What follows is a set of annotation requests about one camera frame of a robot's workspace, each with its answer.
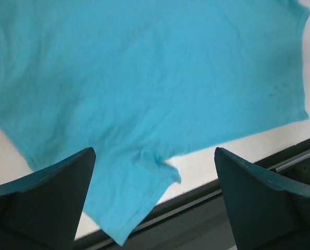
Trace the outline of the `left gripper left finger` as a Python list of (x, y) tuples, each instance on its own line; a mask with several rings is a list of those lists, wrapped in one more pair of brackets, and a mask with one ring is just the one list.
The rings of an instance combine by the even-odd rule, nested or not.
[(95, 164), (89, 147), (0, 185), (0, 249), (72, 249)]

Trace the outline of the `light blue t shirt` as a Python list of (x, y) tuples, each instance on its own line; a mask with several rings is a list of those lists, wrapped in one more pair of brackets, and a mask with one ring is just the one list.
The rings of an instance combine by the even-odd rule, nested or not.
[(166, 160), (308, 118), (299, 1), (0, 1), (0, 129), (33, 170), (86, 147), (84, 211), (122, 245)]

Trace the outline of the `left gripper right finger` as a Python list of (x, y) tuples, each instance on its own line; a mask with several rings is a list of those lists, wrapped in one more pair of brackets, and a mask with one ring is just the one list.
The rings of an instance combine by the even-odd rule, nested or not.
[(216, 148), (237, 249), (310, 249), (310, 185)]

